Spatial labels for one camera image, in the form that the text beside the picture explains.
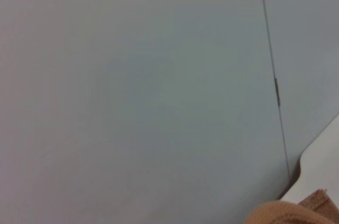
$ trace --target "white table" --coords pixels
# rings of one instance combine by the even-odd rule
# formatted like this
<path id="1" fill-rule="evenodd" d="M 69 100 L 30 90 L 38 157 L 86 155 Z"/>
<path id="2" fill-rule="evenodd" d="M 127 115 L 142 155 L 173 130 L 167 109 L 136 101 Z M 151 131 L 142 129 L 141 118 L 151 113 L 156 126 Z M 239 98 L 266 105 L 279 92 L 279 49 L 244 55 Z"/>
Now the white table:
<path id="1" fill-rule="evenodd" d="M 281 200 L 298 203 L 317 189 L 339 206 L 339 116 L 302 153 L 301 174 Z"/>

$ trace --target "white surface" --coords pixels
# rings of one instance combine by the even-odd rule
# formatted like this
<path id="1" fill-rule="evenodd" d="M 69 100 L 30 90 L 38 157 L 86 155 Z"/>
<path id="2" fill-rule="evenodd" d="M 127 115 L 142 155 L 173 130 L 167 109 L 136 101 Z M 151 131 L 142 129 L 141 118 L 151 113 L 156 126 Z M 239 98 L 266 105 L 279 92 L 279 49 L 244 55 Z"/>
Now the white surface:
<path id="1" fill-rule="evenodd" d="M 0 4 L 2 222 L 240 223 L 287 186 L 262 0 Z"/>
<path id="2" fill-rule="evenodd" d="M 290 172 L 339 112 L 339 0 L 266 0 Z"/>
<path id="3" fill-rule="evenodd" d="M 317 189 L 339 206 L 339 116 L 302 153 L 301 174 L 281 200 L 299 203 Z"/>

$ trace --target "metal hinge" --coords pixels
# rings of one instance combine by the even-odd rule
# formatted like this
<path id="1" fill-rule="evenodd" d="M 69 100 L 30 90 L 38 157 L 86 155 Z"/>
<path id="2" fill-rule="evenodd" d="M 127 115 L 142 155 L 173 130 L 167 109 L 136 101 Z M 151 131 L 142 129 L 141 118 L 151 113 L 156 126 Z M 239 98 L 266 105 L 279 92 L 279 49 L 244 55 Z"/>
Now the metal hinge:
<path id="1" fill-rule="evenodd" d="M 276 98 L 278 99 L 278 106 L 281 106 L 280 95 L 279 95 L 279 87 L 278 87 L 278 79 L 276 77 L 274 78 L 274 83 L 275 83 Z"/>

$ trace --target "gray wall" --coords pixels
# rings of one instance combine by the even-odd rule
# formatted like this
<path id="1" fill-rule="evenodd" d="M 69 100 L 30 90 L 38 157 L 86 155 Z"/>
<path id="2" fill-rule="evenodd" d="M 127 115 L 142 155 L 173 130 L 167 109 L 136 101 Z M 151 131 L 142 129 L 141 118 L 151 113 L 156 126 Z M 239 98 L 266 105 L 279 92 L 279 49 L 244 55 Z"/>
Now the gray wall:
<path id="1" fill-rule="evenodd" d="M 266 0 L 290 172 L 339 112 L 339 0 Z"/>
<path id="2" fill-rule="evenodd" d="M 240 223 L 288 172 L 262 0 L 0 0 L 4 223 Z"/>

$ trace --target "beige fabric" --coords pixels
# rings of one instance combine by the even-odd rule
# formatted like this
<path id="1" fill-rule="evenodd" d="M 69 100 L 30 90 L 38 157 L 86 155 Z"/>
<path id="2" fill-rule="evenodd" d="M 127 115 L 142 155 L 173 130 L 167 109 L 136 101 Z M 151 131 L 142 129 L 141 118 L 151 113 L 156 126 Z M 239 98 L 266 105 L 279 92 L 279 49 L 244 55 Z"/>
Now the beige fabric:
<path id="1" fill-rule="evenodd" d="M 273 201 L 256 208 L 244 224 L 333 224 L 333 222 L 300 205 Z"/>
<path id="2" fill-rule="evenodd" d="M 325 190 L 315 191 L 298 205 L 306 207 L 334 223 L 339 224 L 339 210 L 326 194 Z"/>

